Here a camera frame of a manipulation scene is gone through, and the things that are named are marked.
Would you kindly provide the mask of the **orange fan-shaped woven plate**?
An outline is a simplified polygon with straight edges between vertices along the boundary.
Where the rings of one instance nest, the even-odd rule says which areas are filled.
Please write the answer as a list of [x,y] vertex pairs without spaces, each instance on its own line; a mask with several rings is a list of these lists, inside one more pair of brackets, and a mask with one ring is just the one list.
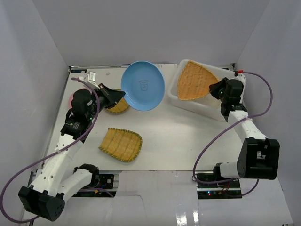
[[184,66],[177,82],[179,100],[195,100],[210,93],[209,86],[219,79],[206,67],[189,60]]

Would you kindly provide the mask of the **blue bear plate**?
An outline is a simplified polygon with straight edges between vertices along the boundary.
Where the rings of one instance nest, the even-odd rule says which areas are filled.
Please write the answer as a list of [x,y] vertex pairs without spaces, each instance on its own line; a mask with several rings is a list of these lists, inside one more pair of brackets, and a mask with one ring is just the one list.
[[121,90],[125,100],[138,111],[156,108],[165,95],[165,79],[151,62],[136,61],[130,64],[121,78]]

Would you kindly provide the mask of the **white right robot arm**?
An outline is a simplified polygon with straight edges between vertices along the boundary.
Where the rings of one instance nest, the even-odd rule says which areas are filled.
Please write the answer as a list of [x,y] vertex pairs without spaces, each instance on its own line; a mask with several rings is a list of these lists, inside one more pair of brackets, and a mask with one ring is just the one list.
[[209,86],[210,94],[221,101],[221,114],[225,121],[234,125],[234,130],[242,141],[236,161],[218,163],[212,181],[222,188],[230,178],[252,178],[274,180],[277,176],[280,144],[267,138],[255,126],[247,109],[241,103],[244,84],[237,79],[223,78]]

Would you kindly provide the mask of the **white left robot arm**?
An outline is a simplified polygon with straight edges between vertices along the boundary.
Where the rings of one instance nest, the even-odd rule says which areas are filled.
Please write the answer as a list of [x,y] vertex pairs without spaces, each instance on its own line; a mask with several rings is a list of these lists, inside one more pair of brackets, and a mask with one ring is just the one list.
[[102,109],[113,108],[125,95],[100,84],[89,91],[79,89],[73,94],[56,148],[44,168],[29,186],[22,186],[18,196],[26,211],[49,221],[56,221],[65,203],[84,186],[99,184],[98,168],[84,164],[75,174],[63,176],[77,151],[83,146]]

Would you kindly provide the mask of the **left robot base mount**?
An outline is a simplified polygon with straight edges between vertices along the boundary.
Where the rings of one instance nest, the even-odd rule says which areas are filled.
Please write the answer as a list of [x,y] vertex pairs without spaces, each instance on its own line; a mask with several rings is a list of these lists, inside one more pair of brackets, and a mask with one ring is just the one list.
[[99,174],[97,182],[92,186],[85,186],[73,197],[82,198],[113,198],[116,195],[118,181],[114,174]]

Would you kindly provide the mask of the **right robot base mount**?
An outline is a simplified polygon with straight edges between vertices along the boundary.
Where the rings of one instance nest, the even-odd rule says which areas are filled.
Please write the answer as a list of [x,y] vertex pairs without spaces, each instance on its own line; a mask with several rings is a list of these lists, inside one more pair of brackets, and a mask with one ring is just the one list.
[[[224,180],[214,175],[213,171],[197,171],[196,178],[205,182]],[[242,198],[242,191],[240,182],[230,181],[217,184],[202,184],[199,183],[193,176],[193,182],[196,182],[197,195],[199,200],[218,200],[218,199],[240,199]]]

